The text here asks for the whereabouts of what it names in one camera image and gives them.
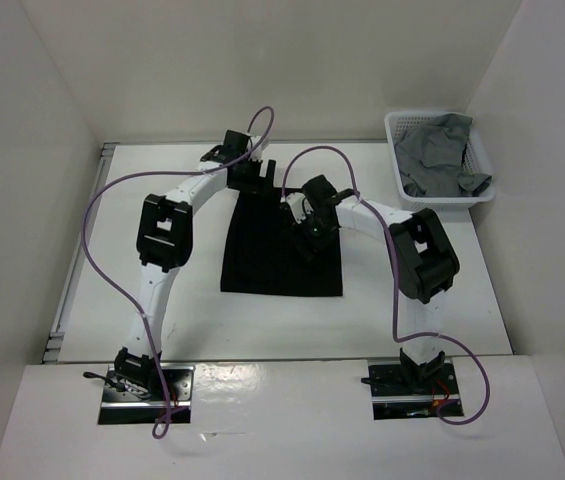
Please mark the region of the black skirt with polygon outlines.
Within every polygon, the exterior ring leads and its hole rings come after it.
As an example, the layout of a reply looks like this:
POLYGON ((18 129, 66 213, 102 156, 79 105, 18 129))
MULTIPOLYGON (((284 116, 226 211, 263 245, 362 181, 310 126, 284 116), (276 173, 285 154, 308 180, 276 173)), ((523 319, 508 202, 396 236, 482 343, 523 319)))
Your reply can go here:
POLYGON ((338 239, 308 261, 292 244, 279 208, 281 190, 269 197, 241 193, 228 228, 220 289, 225 293, 290 297, 341 297, 338 239))

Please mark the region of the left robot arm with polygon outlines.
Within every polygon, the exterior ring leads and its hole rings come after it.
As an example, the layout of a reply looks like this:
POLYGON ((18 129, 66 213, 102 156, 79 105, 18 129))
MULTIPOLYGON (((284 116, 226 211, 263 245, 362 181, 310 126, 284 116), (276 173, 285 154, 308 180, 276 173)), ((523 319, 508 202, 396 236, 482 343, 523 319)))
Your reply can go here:
POLYGON ((193 251, 193 219, 204 204, 224 189, 268 194, 275 163, 261 175, 269 139, 228 130, 223 143, 204 154, 198 170, 165 194, 145 197, 136 239, 141 264, 137 319, 114 360, 117 377, 142 400, 164 392, 157 364, 162 327, 176 276, 193 251))

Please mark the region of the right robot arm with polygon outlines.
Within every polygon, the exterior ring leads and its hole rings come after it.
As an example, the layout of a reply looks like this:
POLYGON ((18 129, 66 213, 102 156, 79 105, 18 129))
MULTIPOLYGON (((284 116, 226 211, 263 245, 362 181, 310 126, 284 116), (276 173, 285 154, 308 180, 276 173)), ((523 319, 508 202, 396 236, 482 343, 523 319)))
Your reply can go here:
POLYGON ((367 201, 351 188, 338 192, 323 175, 299 192, 284 192, 281 211, 292 244, 307 261, 318 259, 341 229, 385 243, 393 276, 391 330, 400 345, 400 381, 412 393, 425 391, 444 364, 447 293, 460 269, 437 214, 367 201))

